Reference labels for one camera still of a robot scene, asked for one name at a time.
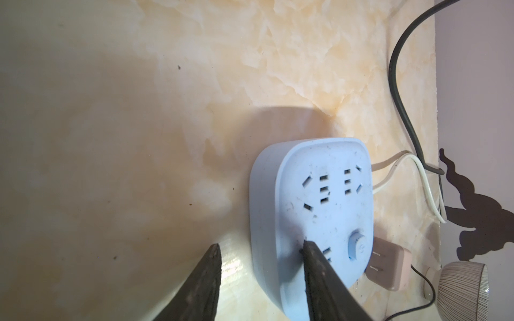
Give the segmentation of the light blue round socket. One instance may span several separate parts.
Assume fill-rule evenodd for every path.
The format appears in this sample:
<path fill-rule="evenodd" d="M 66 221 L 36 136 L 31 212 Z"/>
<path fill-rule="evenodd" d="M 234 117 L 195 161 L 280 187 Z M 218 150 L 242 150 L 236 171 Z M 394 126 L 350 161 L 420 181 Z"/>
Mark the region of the light blue round socket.
<path fill-rule="evenodd" d="M 360 140 L 270 145 L 253 164 L 249 192 L 254 274 L 289 319 L 309 318 L 304 242 L 317 244 L 345 286 L 362 276 L 373 247 L 373 187 Z"/>

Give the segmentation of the pink charger adapter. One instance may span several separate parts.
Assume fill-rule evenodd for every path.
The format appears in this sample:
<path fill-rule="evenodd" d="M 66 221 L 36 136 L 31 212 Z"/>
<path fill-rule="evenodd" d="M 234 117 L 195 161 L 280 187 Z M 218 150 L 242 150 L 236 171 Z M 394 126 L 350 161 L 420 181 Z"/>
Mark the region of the pink charger adapter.
<path fill-rule="evenodd" d="M 372 255 L 365 269 L 367 278 L 386 290 L 407 289 L 412 253 L 405 247 L 382 238 L 373 238 Z"/>

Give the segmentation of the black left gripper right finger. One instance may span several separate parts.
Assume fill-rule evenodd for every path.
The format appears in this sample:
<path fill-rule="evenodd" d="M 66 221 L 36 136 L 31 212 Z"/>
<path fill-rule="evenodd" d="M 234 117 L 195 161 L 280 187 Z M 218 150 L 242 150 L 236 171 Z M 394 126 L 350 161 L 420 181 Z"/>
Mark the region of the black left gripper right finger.
<path fill-rule="evenodd" d="M 303 261 L 311 320 L 370 320 L 325 258 L 317 244 L 305 241 Z"/>

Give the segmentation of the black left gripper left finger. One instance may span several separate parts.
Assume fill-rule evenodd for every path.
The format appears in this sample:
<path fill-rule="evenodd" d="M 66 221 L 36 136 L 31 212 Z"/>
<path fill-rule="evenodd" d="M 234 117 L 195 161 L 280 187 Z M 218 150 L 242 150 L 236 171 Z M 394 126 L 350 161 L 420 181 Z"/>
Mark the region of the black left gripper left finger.
<path fill-rule="evenodd" d="M 214 320 L 222 281 L 220 245 L 212 244 L 155 320 Z"/>

